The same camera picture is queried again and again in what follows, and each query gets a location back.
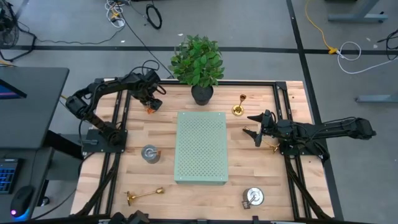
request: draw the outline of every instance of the black desk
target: black desk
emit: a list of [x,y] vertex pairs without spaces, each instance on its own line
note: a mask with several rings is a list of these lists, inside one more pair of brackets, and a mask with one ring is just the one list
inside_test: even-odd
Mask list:
[[[13,194],[29,185],[33,173],[35,191],[26,218],[44,196],[54,150],[82,159],[79,145],[49,131],[68,73],[67,68],[0,68],[0,79],[27,94],[25,99],[0,100],[0,157],[23,159]],[[18,221],[9,211],[13,194],[0,195],[0,222]]]

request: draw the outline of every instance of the computer screen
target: computer screen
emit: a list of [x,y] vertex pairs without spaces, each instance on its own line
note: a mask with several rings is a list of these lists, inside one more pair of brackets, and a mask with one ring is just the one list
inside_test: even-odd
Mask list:
[[0,100],[26,98],[26,94],[0,79]]

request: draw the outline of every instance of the potted plant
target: potted plant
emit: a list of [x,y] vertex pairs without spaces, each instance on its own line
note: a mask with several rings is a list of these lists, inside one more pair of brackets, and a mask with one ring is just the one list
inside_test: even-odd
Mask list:
[[169,69],[181,83],[192,85],[191,93],[198,105],[206,105],[213,96],[213,85],[218,85],[217,79],[224,77],[225,68],[221,68],[221,52],[217,41],[208,37],[187,36],[175,50]]

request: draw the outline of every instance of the computer mouse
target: computer mouse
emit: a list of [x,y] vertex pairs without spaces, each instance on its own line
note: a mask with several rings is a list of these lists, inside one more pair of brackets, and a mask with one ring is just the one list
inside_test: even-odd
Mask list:
[[21,187],[14,195],[11,201],[10,212],[13,217],[20,217],[25,214],[29,208],[30,200],[33,196],[33,186]]

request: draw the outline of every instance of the gray table leg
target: gray table leg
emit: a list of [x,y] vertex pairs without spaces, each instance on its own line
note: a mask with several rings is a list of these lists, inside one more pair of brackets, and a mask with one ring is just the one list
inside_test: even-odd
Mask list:
[[398,103],[398,92],[391,95],[359,95],[357,103]]
[[338,22],[382,22],[388,19],[384,14],[368,14],[379,0],[367,0],[355,13],[350,14],[329,14],[329,21]]

